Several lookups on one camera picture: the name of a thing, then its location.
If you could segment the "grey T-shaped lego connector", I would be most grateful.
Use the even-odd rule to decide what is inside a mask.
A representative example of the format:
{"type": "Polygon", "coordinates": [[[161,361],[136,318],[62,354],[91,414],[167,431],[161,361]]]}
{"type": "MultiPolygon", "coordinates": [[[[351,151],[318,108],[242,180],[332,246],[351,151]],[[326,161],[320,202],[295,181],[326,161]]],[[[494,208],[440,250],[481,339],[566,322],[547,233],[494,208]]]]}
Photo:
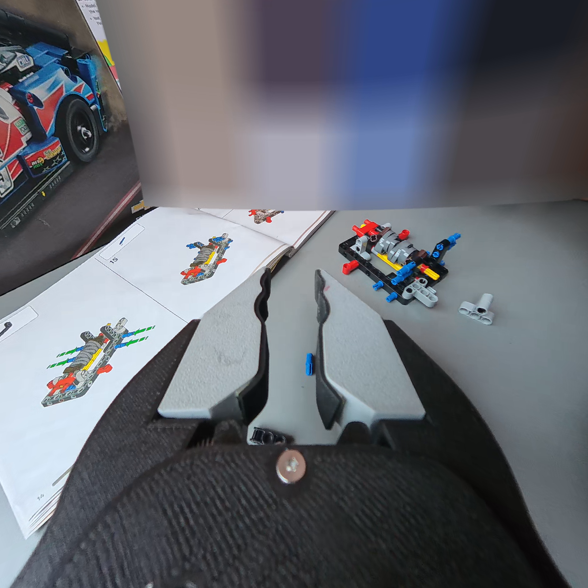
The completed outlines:
{"type": "Polygon", "coordinates": [[[467,301],[462,302],[459,307],[459,313],[472,318],[481,324],[491,325],[494,319],[494,313],[490,311],[492,302],[493,295],[490,293],[484,293],[475,304],[467,301]]]}

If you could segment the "lego chassis assembly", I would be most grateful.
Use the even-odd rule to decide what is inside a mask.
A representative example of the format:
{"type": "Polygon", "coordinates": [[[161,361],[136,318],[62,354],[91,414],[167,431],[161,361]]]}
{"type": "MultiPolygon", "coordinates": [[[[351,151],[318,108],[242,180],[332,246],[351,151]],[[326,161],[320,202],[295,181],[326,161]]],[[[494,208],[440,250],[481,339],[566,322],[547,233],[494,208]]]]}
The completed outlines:
{"type": "Polygon", "coordinates": [[[344,275],[362,272],[372,281],[373,290],[387,293],[389,303],[408,305],[416,300],[428,308],[437,305],[437,285],[449,273],[444,257],[461,238],[460,233],[442,239],[429,251],[413,244],[410,231],[395,232],[390,223],[366,219],[352,230],[354,235],[338,248],[346,259],[344,275]]]}

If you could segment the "lego set box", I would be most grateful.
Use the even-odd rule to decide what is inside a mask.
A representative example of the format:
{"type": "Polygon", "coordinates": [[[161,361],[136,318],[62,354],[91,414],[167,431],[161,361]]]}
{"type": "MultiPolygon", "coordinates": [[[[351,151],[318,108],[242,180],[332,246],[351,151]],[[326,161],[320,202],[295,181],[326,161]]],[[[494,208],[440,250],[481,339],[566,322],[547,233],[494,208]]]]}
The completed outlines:
{"type": "Polygon", "coordinates": [[[96,1],[1,1],[1,294],[146,210],[96,1]]]}

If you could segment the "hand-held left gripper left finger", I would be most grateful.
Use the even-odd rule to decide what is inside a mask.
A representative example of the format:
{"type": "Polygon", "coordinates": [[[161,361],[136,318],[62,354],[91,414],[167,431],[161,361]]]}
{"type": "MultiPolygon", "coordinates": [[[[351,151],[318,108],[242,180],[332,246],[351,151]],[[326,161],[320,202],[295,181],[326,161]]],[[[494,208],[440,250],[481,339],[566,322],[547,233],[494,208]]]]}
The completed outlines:
{"type": "Polygon", "coordinates": [[[158,407],[162,417],[248,425],[268,399],[271,273],[259,269],[199,321],[158,407]]]}

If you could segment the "lego instruction booklet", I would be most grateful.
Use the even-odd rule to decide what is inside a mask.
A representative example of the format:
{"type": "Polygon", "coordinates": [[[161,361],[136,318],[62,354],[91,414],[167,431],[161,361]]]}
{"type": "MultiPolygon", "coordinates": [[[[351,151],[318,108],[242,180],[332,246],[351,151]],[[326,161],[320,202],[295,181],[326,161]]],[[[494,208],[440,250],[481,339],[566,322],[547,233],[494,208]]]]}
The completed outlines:
{"type": "Polygon", "coordinates": [[[1,319],[1,486],[27,539],[122,388],[332,211],[158,208],[1,319]]]}

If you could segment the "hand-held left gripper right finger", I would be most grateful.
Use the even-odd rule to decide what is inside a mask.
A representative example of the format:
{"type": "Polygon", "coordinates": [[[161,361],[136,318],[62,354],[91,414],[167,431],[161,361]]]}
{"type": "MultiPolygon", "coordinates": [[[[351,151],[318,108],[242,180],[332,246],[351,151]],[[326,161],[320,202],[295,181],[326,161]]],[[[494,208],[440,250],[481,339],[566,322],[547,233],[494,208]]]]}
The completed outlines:
{"type": "Polygon", "coordinates": [[[315,301],[316,404],[325,429],[422,420],[425,409],[381,316],[322,269],[315,301]]]}

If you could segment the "small black lego piece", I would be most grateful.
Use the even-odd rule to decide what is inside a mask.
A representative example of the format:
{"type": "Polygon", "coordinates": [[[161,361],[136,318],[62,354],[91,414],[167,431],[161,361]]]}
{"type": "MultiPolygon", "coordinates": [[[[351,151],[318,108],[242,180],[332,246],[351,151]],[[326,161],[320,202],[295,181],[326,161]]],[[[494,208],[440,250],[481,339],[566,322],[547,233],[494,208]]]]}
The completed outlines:
{"type": "Polygon", "coordinates": [[[254,427],[251,437],[249,438],[249,443],[257,446],[284,445],[288,442],[289,440],[284,434],[260,427],[254,427]]]}

